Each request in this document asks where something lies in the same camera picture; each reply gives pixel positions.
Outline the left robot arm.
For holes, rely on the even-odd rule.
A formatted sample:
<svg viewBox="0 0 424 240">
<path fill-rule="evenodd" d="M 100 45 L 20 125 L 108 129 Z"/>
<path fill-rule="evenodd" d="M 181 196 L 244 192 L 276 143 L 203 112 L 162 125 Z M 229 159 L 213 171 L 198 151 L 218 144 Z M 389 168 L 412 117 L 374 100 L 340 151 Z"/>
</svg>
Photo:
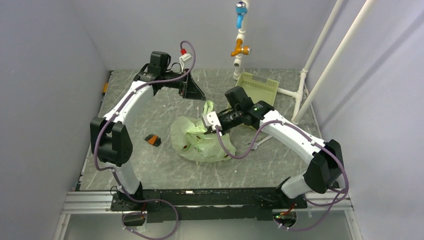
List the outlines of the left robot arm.
<svg viewBox="0 0 424 240">
<path fill-rule="evenodd" d="M 110 170 L 124 194 L 124 204 L 131 210 L 139 209 L 144 203 L 143 186 L 136 177 L 130 158 L 133 143 L 128 126 L 136 111 L 152 99 L 163 87 L 177 89 L 184 99 L 206 99 L 205 94 L 193 80 L 192 68 L 181 68 L 174 72 L 168 67 L 171 56 L 153 51 L 149 63 L 134 76 L 124 97 L 103 117 L 90 121 L 91 152 L 98 171 Z"/>
</svg>

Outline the light green plastic bag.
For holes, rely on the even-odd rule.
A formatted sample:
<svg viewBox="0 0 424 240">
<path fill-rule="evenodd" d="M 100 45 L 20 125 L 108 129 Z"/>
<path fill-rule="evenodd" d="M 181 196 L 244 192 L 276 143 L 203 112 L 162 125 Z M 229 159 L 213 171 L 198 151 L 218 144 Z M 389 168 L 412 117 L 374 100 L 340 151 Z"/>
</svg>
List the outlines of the light green plastic bag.
<svg viewBox="0 0 424 240">
<path fill-rule="evenodd" d="M 231 157 L 222 149 L 216 134 L 206 132 L 200 118 L 179 116 L 170 126 L 172 147 L 180 156 L 194 162 L 230 160 Z"/>
</svg>

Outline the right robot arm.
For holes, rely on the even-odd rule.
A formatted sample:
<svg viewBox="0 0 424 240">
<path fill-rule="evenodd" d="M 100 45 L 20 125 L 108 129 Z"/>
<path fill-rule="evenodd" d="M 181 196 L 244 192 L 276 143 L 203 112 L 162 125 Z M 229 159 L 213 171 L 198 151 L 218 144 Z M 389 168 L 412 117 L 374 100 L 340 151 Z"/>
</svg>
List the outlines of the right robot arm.
<svg viewBox="0 0 424 240">
<path fill-rule="evenodd" d="M 204 114 L 202 122 L 207 134 L 217 135 L 218 142 L 227 155 L 233 159 L 243 159 L 253 149 L 250 145 L 243 155 L 233 155 L 222 141 L 222 136 L 230 129 L 246 125 L 253 127 L 258 134 L 265 133 L 280 141 L 307 164 L 305 172 L 287 178 L 277 187 L 275 200 L 280 207 L 289 207 L 296 197 L 306 193 L 326 193 L 340 176 L 345 183 L 341 193 L 348 192 L 349 182 L 341 145 L 336 140 L 325 141 L 307 133 L 265 101 L 254 103 L 240 86 L 228 90 L 225 97 L 230 107 L 220 112 Z"/>
</svg>

